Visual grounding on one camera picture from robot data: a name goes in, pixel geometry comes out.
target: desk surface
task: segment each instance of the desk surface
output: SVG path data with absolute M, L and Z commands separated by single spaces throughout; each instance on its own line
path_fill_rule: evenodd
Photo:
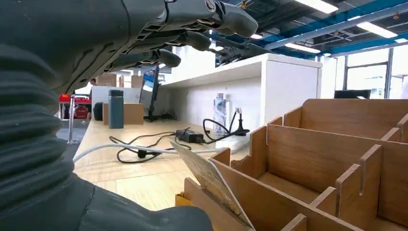
M 191 127 L 191 130 L 203 132 L 201 126 L 186 124 L 178 121 L 144 122 L 143 125 L 126 125 L 124 129 L 109 129 L 103 122 L 92 120 L 85 133 L 84 139 L 76 154 L 96 145 L 112 143 L 109 136 L 129 142 L 140 135 L 151 135 L 165 131 L 175 131 Z M 146 137 L 135 145 L 150 145 L 159 138 Z M 157 148 L 170 148 L 170 140 L 174 137 L 163 138 Z M 189 144 L 193 150 L 214 149 L 215 145 Z M 184 162 L 176 154 L 162 154 L 159 157 L 140 164 L 122 164 L 116 159 L 120 148 L 104 148 L 96 150 L 80 159 L 75 164 L 75 173 L 104 189 L 126 197 L 150 210 L 160 210 L 174 206 L 175 194 L 183 191 L 184 179 L 195 179 Z M 201 154 L 209 158 L 212 154 Z M 248 154 L 244 149 L 234 154 L 231 159 L 242 159 Z M 124 151 L 123 160 L 136 160 L 137 155 Z

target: clear plastic bottle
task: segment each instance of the clear plastic bottle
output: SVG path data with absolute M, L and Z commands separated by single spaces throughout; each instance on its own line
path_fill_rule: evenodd
M 223 93 L 218 93 L 216 99 L 214 100 L 214 117 L 213 119 L 226 127 L 226 122 L 227 122 L 227 104 L 228 101 L 224 99 L 224 94 Z M 218 124 L 214 123 L 214 131 L 217 136 L 223 136 L 227 134 L 227 131 L 225 131 L 221 126 Z

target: ceiling light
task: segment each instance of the ceiling light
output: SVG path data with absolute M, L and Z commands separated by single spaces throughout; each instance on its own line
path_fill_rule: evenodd
M 405 38 L 399 38 L 399 39 L 396 39 L 395 42 L 403 43 L 403 42 L 408 42 L 408 40 L 406 40 Z
M 253 39 L 261 39 L 261 38 L 263 38 L 263 36 L 262 36 L 262 35 L 253 34 L 253 35 L 251 36 L 251 38 L 253 38 Z
M 351 20 L 354 20 L 354 19 L 357 19 L 357 18 L 360 18 L 360 17 L 361 16 L 352 17 L 352 18 L 349 18 L 348 21 L 351 21 Z M 374 25 L 374 24 L 369 23 L 369 22 L 360 23 L 360 24 L 357 24 L 357 26 L 360 27 L 361 29 L 364 29 L 366 31 L 369 31 L 371 33 L 377 34 L 379 36 L 382 36 L 382 37 L 388 38 L 388 39 L 393 38 L 395 36 L 398 36 L 394 32 L 391 32 L 389 30 L 386 30 L 386 29 L 384 29 L 382 27 L 379 27 L 379 26 Z
M 290 47 L 290 48 L 294 48 L 294 49 L 298 49 L 298 50 L 301 50 L 301 51 L 307 51 L 307 52 L 310 52 L 310 53 L 320 53 L 319 50 L 316 50 L 316 49 L 313 49 L 313 48 L 310 48 L 310 47 L 300 46 L 300 45 L 293 44 L 293 43 L 287 43 L 287 44 L 285 44 L 285 46 Z
M 321 11 L 323 13 L 332 13 L 336 10 L 338 10 L 339 8 L 328 4 L 325 1 L 321 1 L 321 0 L 296 0 L 297 2 L 300 2 L 306 6 L 310 6 L 312 8 L 315 8 L 318 11 Z

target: monitor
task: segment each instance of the monitor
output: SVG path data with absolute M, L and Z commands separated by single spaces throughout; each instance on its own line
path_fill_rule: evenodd
M 371 90 L 337 90 L 334 92 L 335 99 L 369 99 Z

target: person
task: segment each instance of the person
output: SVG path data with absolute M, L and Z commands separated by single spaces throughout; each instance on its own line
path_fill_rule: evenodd
M 95 78 L 91 79 L 89 83 L 92 85 L 92 87 L 97 86 Z M 90 92 L 89 92 L 89 99 L 90 99 L 91 103 L 86 105 L 87 110 L 88 110 L 87 119 L 92 118 L 92 87 L 91 87 Z

